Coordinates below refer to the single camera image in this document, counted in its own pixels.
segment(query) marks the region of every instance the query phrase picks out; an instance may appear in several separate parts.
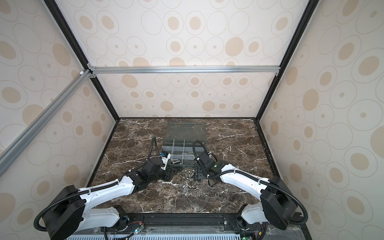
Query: wallpaper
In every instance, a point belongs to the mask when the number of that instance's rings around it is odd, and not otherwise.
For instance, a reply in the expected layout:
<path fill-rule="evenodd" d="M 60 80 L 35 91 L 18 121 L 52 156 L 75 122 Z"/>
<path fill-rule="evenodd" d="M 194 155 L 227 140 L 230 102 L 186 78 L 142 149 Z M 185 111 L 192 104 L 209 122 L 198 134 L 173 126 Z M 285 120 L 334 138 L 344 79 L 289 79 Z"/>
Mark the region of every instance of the wallpaper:
<path fill-rule="evenodd" d="M 261 120 L 314 240 L 384 235 L 384 1 L 325 0 Z"/>
<path fill-rule="evenodd" d="M 93 66 L 279 65 L 307 0 L 56 0 Z"/>
<path fill-rule="evenodd" d="M 274 73 L 98 74 L 120 117 L 255 117 Z"/>
<path fill-rule="evenodd" d="M 0 154 L 82 67 L 37 0 L 0 1 Z"/>
<path fill-rule="evenodd" d="M 0 239 L 42 240 L 33 220 L 68 185 L 84 187 L 115 124 L 88 79 L 0 177 Z"/>

